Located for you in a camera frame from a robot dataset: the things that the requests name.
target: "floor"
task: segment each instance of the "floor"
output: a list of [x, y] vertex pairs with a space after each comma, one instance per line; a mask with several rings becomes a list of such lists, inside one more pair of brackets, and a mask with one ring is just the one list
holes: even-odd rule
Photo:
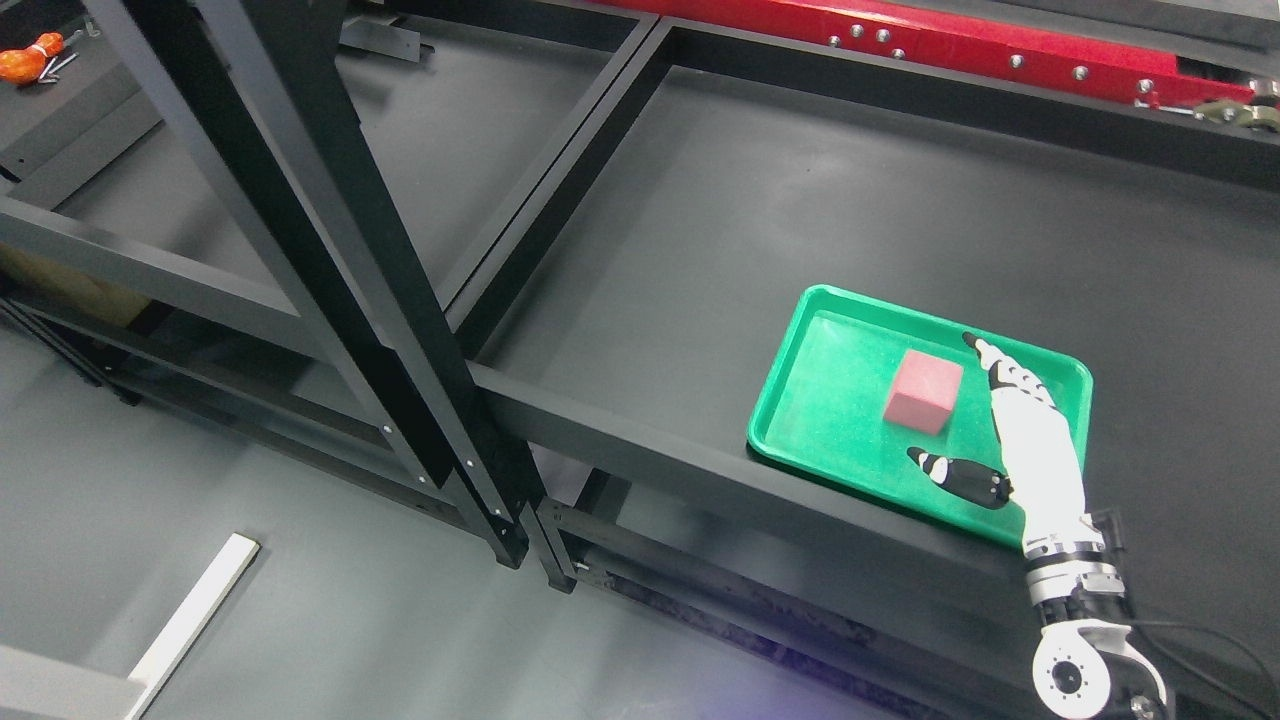
[[884, 717], [622, 598], [556, 592], [536, 562], [503, 569], [480, 541], [273, 451], [128, 407], [0, 327], [0, 643], [125, 675], [232, 532], [264, 550], [151, 720]]

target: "wire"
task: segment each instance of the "wire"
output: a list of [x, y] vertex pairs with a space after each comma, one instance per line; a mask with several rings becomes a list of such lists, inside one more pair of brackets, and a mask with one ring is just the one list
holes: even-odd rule
[[[1117, 530], [1119, 530], [1119, 528], [1110, 528], [1110, 529], [1112, 530], [1112, 533], [1117, 533]], [[1138, 634], [1138, 637], [1140, 637], [1143, 641], [1146, 641], [1147, 644], [1149, 644], [1157, 652], [1160, 652], [1161, 655], [1164, 655], [1174, 665], [1178, 665], [1183, 670], [1190, 673], [1192, 675], [1194, 675], [1196, 678], [1198, 678], [1201, 682], [1203, 682], [1204, 684], [1207, 684], [1211, 688], [1216, 689], [1217, 692], [1222, 693], [1228, 698], [1234, 700], [1235, 702], [1240, 703], [1244, 707], [1248, 707], [1252, 712], [1257, 714], [1263, 720], [1280, 720], [1280, 683], [1276, 682], [1276, 676], [1275, 676], [1275, 674], [1271, 673], [1271, 669], [1267, 666], [1267, 664], [1263, 662], [1262, 659], [1258, 657], [1258, 655], [1256, 652], [1253, 652], [1252, 648], [1249, 648], [1249, 646], [1244, 644], [1243, 642], [1235, 639], [1234, 637], [1231, 637], [1231, 635], [1229, 635], [1229, 634], [1226, 634], [1226, 633], [1224, 633], [1221, 630], [1215, 630], [1212, 628], [1206, 628], [1204, 625], [1196, 625], [1196, 624], [1192, 624], [1192, 623], [1179, 623], [1176, 620], [1139, 620], [1137, 618], [1138, 609], [1134, 605], [1133, 585], [1129, 583], [1129, 578], [1130, 577], [1129, 577], [1129, 574], [1128, 574], [1128, 571], [1126, 571], [1126, 569], [1124, 566], [1124, 557], [1125, 557], [1125, 555], [1128, 555], [1125, 552], [1124, 543], [1115, 542], [1117, 539], [1115, 537], [1108, 537], [1107, 539], [1110, 541], [1110, 542], [1107, 542], [1107, 544], [1112, 547], [1112, 559], [1115, 561], [1116, 570], [1120, 573], [1121, 578], [1125, 578], [1125, 580], [1126, 580], [1125, 584], [1129, 585], [1126, 588], [1126, 592], [1125, 592], [1125, 603], [1128, 606], [1128, 615], [1129, 615], [1128, 624], [1130, 624], [1130, 625], [1134, 626], [1134, 632]], [[1224, 641], [1224, 642], [1226, 642], [1226, 643], [1229, 643], [1231, 646], [1235, 646], [1235, 648], [1238, 648], [1240, 652], [1243, 652], [1245, 656], [1248, 656], [1249, 660], [1252, 660], [1258, 666], [1258, 669], [1262, 670], [1262, 676], [1266, 678], [1270, 682], [1270, 691], [1271, 691], [1271, 694], [1274, 696], [1274, 700], [1275, 700], [1275, 708], [1276, 708], [1276, 711], [1275, 712], [1268, 712], [1261, 705], [1258, 705], [1258, 703], [1253, 702], [1252, 700], [1242, 696], [1239, 692], [1236, 692], [1235, 689], [1233, 689], [1225, 682], [1222, 682], [1219, 678], [1216, 678], [1216, 676], [1206, 673], [1204, 670], [1201, 670], [1199, 667], [1196, 666], [1196, 664], [1193, 664], [1189, 660], [1181, 657], [1176, 652], [1169, 650], [1167, 646], [1165, 646], [1164, 643], [1156, 641], [1156, 638], [1151, 637], [1151, 633], [1146, 632], [1146, 628], [1172, 628], [1172, 629], [1181, 629], [1181, 630], [1192, 630], [1192, 632], [1198, 632], [1198, 633], [1204, 633], [1204, 634], [1208, 634], [1208, 635], [1213, 635], [1213, 637], [1216, 637], [1216, 638], [1219, 638], [1219, 639], [1221, 639], [1221, 641]]]
[[1213, 635], [1231, 646], [1235, 646], [1236, 650], [1248, 656], [1249, 660], [1252, 660], [1253, 664], [1257, 665], [1260, 670], [1262, 670], [1262, 675], [1270, 683], [1270, 689], [1271, 693], [1275, 696], [1276, 705], [1277, 707], [1280, 707], [1280, 684], [1276, 683], [1276, 676], [1271, 673], [1271, 669], [1267, 667], [1266, 662], [1263, 662], [1262, 659], [1258, 657], [1258, 655], [1249, 648], [1249, 646], [1244, 644], [1243, 642], [1233, 638], [1231, 635], [1221, 630], [1215, 630], [1213, 628], [1206, 628], [1203, 625], [1194, 625], [1192, 623], [1178, 623], [1175, 620], [1137, 620], [1137, 619], [1130, 619], [1126, 623], [1137, 629], [1138, 635], [1142, 637], [1142, 639], [1146, 641], [1147, 644], [1156, 648], [1161, 655], [1172, 661], [1175, 665], [1190, 673], [1192, 675], [1196, 675], [1203, 683], [1212, 687], [1217, 692], [1225, 694], [1226, 697], [1234, 700], [1235, 702], [1243, 705], [1244, 707], [1248, 707], [1251, 711], [1256, 712], [1263, 720], [1275, 720], [1276, 717], [1280, 717], [1280, 715], [1277, 714], [1267, 712], [1267, 710], [1263, 708], [1261, 705], [1243, 697], [1240, 693], [1231, 689], [1231, 687], [1228, 685], [1225, 682], [1220, 680], [1213, 675], [1210, 675], [1208, 673], [1201, 670], [1194, 664], [1185, 660], [1176, 652], [1169, 650], [1167, 646], [1156, 641], [1156, 638], [1151, 637], [1151, 633], [1147, 633], [1146, 628], [1174, 628], [1180, 630], [1192, 630], [1197, 633], [1204, 633], [1207, 635]]

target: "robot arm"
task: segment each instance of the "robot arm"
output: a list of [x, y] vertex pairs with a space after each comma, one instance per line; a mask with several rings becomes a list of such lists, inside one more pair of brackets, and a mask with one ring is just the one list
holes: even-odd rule
[[1066, 418], [1030, 370], [965, 333], [991, 386], [991, 414], [1005, 473], [932, 455], [908, 456], [942, 489], [983, 507], [1018, 503], [1027, 515], [1027, 587], [1041, 616], [1032, 678], [1061, 717], [1172, 720], [1160, 673], [1128, 642], [1124, 580], [1084, 511], [1084, 483]]

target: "white plastic strip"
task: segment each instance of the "white plastic strip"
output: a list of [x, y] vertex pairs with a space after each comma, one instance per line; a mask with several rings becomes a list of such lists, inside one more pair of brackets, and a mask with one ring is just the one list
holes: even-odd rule
[[142, 683], [0, 644], [0, 707], [65, 720], [118, 720], [143, 689]]
[[191, 588], [187, 600], [182, 601], [142, 660], [129, 673], [129, 680], [142, 683], [143, 691], [133, 708], [123, 715], [125, 720], [136, 720], [146, 712], [147, 706], [191, 648], [191, 643], [196, 642], [200, 632], [205, 629], [257, 551], [259, 544], [244, 536], [232, 534], [227, 541], [218, 557], [214, 557], [205, 574], [196, 582], [196, 587]]

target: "pink block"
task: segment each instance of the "pink block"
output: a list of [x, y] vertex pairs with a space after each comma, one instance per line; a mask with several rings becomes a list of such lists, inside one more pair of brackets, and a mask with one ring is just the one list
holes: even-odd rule
[[888, 391], [884, 419], [938, 434], [955, 410], [961, 375], [964, 368], [950, 360], [908, 350]]

